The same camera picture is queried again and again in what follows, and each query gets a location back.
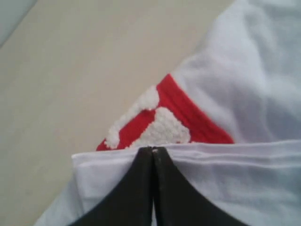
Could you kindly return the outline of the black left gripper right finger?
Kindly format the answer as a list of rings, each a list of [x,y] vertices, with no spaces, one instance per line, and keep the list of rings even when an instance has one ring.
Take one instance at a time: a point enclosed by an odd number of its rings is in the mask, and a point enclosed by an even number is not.
[[[158,226],[240,226],[241,221],[200,194],[178,170],[167,149],[152,150],[153,201]]]

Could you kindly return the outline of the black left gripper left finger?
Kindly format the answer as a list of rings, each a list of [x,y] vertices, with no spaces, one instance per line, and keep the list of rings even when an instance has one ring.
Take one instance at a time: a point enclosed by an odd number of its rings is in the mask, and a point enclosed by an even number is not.
[[[152,149],[140,148],[128,172],[111,192],[73,226],[150,226]]]

